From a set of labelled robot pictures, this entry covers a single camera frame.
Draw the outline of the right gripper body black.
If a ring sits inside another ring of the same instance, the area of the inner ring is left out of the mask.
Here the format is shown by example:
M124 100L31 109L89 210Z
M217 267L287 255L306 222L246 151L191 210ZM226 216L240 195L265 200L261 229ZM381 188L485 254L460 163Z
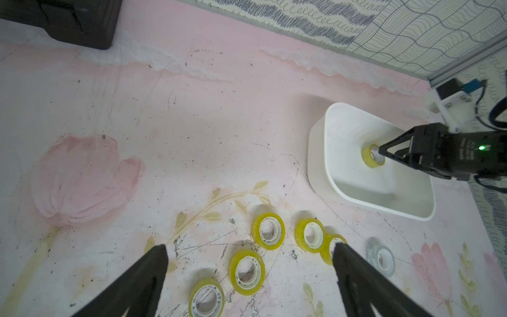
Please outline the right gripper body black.
M439 123L413 129L412 157L441 178L506 176L506 132L450 133Z

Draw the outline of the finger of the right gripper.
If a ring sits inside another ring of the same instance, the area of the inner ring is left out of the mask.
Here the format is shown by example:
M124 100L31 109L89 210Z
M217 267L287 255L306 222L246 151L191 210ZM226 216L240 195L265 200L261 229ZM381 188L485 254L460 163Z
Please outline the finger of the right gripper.
M415 160L411 156L404 156L401 158L396 158L396 161L402 165L408 166L411 169L419 170L419 171L426 173L430 176L433 176L436 178L440 177L440 174L437 171L435 171L427 166L422 166L421 164L419 164L419 162L417 160Z
M379 146L379 153L389 159L410 159L414 129L411 128L395 139Z

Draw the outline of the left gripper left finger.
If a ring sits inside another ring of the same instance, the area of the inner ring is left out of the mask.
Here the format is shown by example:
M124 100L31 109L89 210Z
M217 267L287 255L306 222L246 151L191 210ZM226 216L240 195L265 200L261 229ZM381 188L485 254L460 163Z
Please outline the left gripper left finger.
M152 247L75 316L154 316L167 269L166 246Z

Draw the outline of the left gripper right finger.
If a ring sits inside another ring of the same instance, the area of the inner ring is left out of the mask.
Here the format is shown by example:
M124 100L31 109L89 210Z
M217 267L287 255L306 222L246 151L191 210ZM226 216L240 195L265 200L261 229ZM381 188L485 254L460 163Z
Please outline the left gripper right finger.
M335 245L333 265L347 316L430 316L348 244Z

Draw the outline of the clear tape roll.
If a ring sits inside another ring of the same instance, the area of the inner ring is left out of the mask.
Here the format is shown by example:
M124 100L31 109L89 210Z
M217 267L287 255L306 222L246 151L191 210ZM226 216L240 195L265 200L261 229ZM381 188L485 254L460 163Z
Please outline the clear tape roll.
M392 251L381 244L371 244L366 251L367 262L377 269L384 277L390 278L396 270Z

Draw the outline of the yellow tape roll six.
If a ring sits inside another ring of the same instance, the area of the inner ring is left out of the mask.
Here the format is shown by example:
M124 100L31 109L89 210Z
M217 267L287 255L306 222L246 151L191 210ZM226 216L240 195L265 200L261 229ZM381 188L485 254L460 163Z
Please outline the yellow tape roll six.
M381 167L385 164L385 157L380 154L379 146L371 144L362 148L361 157L365 165L371 169Z

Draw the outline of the yellow tape roll five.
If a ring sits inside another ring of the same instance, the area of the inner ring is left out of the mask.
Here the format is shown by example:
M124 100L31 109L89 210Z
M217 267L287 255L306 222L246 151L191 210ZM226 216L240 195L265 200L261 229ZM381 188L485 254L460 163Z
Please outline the yellow tape roll five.
M320 256L322 260L327 265L333 265L333 254L336 247L336 244L343 243L347 244L347 240L338 234L326 234L323 241L323 248L320 251Z

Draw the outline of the yellow tape roll one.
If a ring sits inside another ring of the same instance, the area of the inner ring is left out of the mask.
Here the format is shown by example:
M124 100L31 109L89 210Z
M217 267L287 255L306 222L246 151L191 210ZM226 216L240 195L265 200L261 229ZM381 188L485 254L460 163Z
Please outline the yellow tape roll one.
M189 297L190 317L220 317L224 310L224 292L213 278L196 283Z

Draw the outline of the yellow tape roll four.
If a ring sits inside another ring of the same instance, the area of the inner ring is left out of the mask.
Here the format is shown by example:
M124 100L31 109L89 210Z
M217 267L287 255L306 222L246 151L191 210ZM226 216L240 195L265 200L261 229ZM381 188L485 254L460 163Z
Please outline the yellow tape roll four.
M313 254L323 250L325 235L323 224L314 218L301 219L294 229L294 239L298 247Z

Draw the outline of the yellow tape roll three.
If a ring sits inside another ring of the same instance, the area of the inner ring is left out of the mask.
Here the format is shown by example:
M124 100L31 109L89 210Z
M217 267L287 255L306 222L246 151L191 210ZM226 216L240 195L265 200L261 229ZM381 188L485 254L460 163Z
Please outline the yellow tape roll three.
M264 213L254 219L251 234L257 245L266 250L275 250L285 239L285 224L276 213Z

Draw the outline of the yellow tape roll two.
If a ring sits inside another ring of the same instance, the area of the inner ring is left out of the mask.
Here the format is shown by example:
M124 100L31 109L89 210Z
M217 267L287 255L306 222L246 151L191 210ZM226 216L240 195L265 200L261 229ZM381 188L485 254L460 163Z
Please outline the yellow tape roll two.
M265 265L261 256L251 250L241 250L228 266L228 276L234 290L243 296L257 293L265 281Z

